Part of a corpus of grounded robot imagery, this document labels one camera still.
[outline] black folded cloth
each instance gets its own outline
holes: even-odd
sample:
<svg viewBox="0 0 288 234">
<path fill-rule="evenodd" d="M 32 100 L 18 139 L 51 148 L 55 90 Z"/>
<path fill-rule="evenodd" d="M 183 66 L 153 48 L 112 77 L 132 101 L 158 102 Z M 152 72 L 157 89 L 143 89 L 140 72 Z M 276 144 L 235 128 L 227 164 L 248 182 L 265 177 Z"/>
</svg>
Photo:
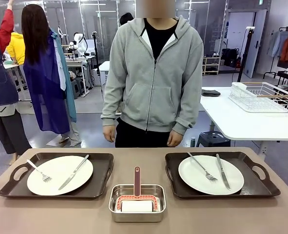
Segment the black folded cloth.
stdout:
<svg viewBox="0 0 288 234">
<path fill-rule="evenodd" d="M 216 90 L 202 90 L 202 96 L 205 97 L 218 97 L 221 93 Z"/>
</svg>

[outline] pink handle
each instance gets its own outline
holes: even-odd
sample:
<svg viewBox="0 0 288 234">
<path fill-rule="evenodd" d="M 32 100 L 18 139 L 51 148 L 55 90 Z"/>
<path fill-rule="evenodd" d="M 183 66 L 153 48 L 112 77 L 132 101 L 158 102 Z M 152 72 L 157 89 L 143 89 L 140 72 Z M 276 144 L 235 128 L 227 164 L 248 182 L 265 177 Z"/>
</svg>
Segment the pink handle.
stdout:
<svg viewBox="0 0 288 234">
<path fill-rule="evenodd" d="M 134 196 L 140 196 L 140 168 L 134 168 Z"/>
</svg>

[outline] hand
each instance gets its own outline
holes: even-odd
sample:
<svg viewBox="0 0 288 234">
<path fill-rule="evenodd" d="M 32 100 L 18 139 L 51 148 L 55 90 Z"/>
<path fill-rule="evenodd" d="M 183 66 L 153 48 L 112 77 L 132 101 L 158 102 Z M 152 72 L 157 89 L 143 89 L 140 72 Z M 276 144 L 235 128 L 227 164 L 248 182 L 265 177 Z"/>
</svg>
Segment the hand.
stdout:
<svg viewBox="0 0 288 234">
<path fill-rule="evenodd" d="M 115 141 L 115 125 L 103 126 L 103 134 L 107 141 Z"/>
<path fill-rule="evenodd" d="M 172 130 L 170 132 L 170 136 L 169 136 L 167 145 L 169 147 L 176 147 L 179 145 L 179 143 L 181 143 L 182 139 L 183 139 L 183 135 Z"/>
</svg>

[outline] knife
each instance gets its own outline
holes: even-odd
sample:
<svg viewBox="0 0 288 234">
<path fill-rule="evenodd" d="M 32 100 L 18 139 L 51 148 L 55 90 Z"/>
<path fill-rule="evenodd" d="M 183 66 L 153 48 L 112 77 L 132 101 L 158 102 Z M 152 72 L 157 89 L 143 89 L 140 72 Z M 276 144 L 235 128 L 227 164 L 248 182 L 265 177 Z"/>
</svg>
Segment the knife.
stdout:
<svg viewBox="0 0 288 234">
<path fill-rule="evenodd" d="M 223 165 L 222 165 L 222 162 L 221 162 L 221 159 L 220 159 L 220 155 L 216 154 L 216 158 L 217 158 L 217 162 L 218 162 L 218 164 L 219 164 L 219 166 L 221 168 L 221 174 L 222 174 L 223 182 L 224 182 L 226 188 L 230 190 L 230 184 L 227 181 L 227 178 L 226 178 L 226 175 L 225 175 L 225 172 L 224 172 L 224 168 L 223 168 Z"/>
<path fill-rule="evenodd" d="M 61 185 L 61 187 L 58 190 L 62 190 L 69 182 L 70 180 L 73 179 L 73 177 L 75 177 L 77 171 L 80 169 L 80 167 L 85 163 L 85 161 L 87 160 L 87 158 L 89 157 L 89 155 L 85 156 L 85 158 L 82 160 L 82 162 L 80 162 L 80 164 L 77 166 L 77 168 L 71 173 L 71 175 L 69 176 L 68 179 L 66 179 L 66 181 Z"/>
</svg>

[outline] black shirt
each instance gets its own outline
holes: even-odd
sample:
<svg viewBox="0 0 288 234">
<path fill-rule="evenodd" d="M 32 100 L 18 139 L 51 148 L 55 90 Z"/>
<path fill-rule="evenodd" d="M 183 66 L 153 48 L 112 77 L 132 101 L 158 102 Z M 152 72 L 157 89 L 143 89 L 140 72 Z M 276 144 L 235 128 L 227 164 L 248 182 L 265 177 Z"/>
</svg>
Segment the black shirt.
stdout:
<svg viewBox="0 0 288 234">
<path fill-rule="evenodd" d="M 178 22 L 172 28 L 165 29 L 165 30 L 158 30 L 152 27 L 147 19 L 145 21 L 145 28 L 147 30 L 147 34 L 150 40 L 150 44 L 152 45 L 154 59 L 157 60 L 159 57 L 163 47 L 168 42 L 172 34 L 175 32 Z"/>
</svg>

